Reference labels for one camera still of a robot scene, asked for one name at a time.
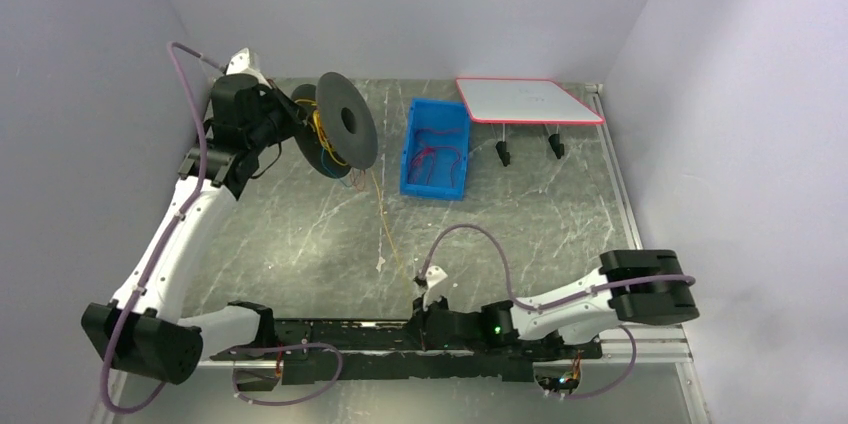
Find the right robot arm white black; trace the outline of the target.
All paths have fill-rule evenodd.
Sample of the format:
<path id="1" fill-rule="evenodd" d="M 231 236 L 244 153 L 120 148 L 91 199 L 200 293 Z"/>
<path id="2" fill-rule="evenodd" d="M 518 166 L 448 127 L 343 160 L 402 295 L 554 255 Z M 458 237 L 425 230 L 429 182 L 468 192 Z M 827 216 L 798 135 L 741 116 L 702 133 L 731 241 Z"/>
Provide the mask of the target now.
<path id="1" fill-rule="evenodd" d="M 435 290 L 445 277 L 442 269 L 427 274 L 406 324 L 425 350 L 577 346 L 623 323 L 670 326 L 700 315 L 690 290 L 695 280 L 672 250 L 607 251 L 598 268 L 569 285 L 474 312 L 450 309 Z"/>

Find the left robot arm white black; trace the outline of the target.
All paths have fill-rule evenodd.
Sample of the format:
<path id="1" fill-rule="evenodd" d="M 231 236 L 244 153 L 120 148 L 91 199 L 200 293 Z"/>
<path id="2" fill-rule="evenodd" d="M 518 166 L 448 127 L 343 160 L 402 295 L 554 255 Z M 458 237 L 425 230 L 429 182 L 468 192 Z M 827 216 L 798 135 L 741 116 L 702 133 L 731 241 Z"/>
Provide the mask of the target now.
<path id="1" fill-rule="evenodd" d="M 108 303 L 92 303 L 83 313 L 82 328 L 107 371 L 181 384 L 204 359 L 275 339 L 273 313 L 258 304 L 181 316 L 211 239 L 247 184 L 263 173 L 261 153 L 300 129 L 294 103 L 263 77 L 223 76 L 210 98 L 212 135 L 186 155 L 148 249 Z"/>

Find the grey perforated cable spool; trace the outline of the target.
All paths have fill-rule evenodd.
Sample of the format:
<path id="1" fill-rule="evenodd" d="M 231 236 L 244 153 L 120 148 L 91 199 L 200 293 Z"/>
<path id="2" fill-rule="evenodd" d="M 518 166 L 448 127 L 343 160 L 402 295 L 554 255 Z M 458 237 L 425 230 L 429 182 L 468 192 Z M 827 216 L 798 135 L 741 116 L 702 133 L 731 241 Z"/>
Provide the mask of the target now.
<path id="1" fill-rule="evenodd" d="M 348 78 L 325 73 L 315 84 L 298 86 L 291 99 L 307 110 L 307 133 L 295 141 L 317 172 L 342 179 L 353 170 L 365 171 L 374 165 L 378 151 L 374 119 Z"/>

